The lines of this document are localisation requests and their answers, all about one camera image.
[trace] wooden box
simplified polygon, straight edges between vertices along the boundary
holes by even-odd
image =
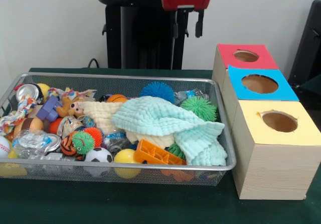
[[[263,45],[218,45],[217,81],[240,199],[304,199],[321,160],[321,133]]]
[[[220,87],[230,130],[234,121],[237,97],[233,90],[228,68],[278,69],[264,45],[227,45],[216,48],[212,79]]]
[[[304,199],[320,164],[321,133],[300,102],[239,100],[232,136],[240,199]]]

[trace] baseball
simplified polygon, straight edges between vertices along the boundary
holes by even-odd
[[[9,141],[5,137],[0,136],[0,158],[7,158],[9,152],[10,152]]]

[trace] green spiky ball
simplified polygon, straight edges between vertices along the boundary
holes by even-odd
[[[182,102],[181,107],[188,111],[192,111],[204,121],[214,122],[217,119],[217,106],[211,104],[211,102],[202,97],[194,96],[186,99]]]
[[[186,160],[184,152],[180,149],[180,147],[176,144],[173,143],[168,149],[168,152],[172,153],[173,155],[180,157],[183,160]]]
[[[72,143],[80,155],[86,155],[95,146],[92,136],[83,131],[78,131],[72,136]]]

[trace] orange spiky ball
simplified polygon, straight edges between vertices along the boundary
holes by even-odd
[[[100,147],[102,143],[102,133],[98,128],[85,128],[84,132],[90,134],[95,141],[95,148]]]

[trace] wire mesh basket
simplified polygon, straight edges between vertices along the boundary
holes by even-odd
[[[210,101],[218,106],[218,121],[225,124],[218,141],[228,156],[226,166],[149,165],[0,158],[0,178],[217,185],[226,171],[233,169],[236,158],[219,87],[211,80],[30,72],[18,76],[5,92],[0,100],[0,114],[5,116],[11,110],[17,109],[18,103],[14,88],[22,83],[45,83],[51,87],[60,89],[69,87],[77,91],[97,89],[95,96],[98,100],[100,96],[107,93],[121,93],[127,97],[138,96],[140,91],[153,81],[165,82],[175,92],[197,88],[208,94]],[[121,171],[125,178],[119,177],[116,174],[117,171]]]

